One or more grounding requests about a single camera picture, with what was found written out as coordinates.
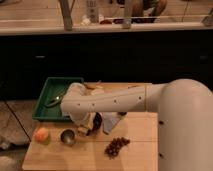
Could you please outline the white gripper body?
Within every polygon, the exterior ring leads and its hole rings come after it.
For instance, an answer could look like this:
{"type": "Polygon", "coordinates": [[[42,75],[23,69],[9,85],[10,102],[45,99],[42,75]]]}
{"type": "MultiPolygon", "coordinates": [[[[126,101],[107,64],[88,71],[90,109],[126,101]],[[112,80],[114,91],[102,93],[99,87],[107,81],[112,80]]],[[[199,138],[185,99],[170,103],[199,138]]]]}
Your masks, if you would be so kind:
{"type": "Polygon", "coordinates": [[[87,134],[93,129],[95,113],[73,114],[71,120],[77,125],[79,134],[87,134]]]}

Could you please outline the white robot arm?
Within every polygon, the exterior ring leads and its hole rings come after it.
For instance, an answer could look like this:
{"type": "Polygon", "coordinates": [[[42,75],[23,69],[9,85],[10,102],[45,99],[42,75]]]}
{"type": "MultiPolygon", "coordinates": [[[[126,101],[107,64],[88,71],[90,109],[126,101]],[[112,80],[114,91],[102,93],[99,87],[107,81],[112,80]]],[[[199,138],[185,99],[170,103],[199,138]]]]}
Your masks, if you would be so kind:
{"type": "Polygon", "coordinates": [[[158,171],[213,171],[213,91],[193,79],[88,95],[69,86],[60,108],[80,125],[94,112],[158,114],[158,171]]]}

